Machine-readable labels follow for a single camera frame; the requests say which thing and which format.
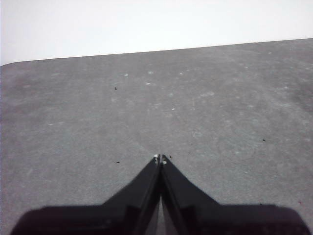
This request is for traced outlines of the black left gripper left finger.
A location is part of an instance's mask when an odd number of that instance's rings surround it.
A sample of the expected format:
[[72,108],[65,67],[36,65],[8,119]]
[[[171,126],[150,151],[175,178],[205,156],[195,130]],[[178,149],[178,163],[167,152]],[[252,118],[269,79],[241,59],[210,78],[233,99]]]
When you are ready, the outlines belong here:
[[105,203],[26,212],[13,235],[144,235],[155,231],[160,155]]

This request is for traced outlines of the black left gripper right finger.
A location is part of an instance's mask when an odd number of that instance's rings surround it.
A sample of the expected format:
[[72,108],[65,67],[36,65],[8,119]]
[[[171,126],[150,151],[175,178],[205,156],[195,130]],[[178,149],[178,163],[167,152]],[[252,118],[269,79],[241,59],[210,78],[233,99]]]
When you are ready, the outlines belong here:
[[160,157],[162,205],[168,232],[178,235],[309,235],[297,211],[269,204],[223,205]]

